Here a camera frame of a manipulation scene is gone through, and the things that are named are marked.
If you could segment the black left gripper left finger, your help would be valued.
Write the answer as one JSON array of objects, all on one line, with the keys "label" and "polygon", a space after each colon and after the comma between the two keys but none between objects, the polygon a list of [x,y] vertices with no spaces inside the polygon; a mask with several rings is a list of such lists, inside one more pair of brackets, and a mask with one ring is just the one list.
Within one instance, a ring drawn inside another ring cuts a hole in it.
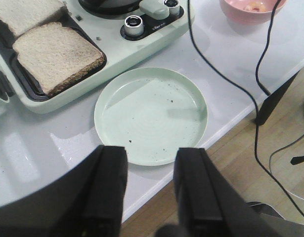
[{"label": "black left gripper left finger", "polygon": [[0,207],[0,237],[117,237],[127,177],[125,148],[101,145],[51,184]]}]

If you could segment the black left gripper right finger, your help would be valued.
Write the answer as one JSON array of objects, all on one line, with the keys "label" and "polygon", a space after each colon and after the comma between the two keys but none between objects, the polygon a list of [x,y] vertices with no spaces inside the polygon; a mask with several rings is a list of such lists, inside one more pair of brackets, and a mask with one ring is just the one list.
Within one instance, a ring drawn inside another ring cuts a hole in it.
[{"label": "black left gripper right finger", "polygon": [[179,224],[192,237],[277,237],[225,180],[204,149],[180,148],[174,162]]}]

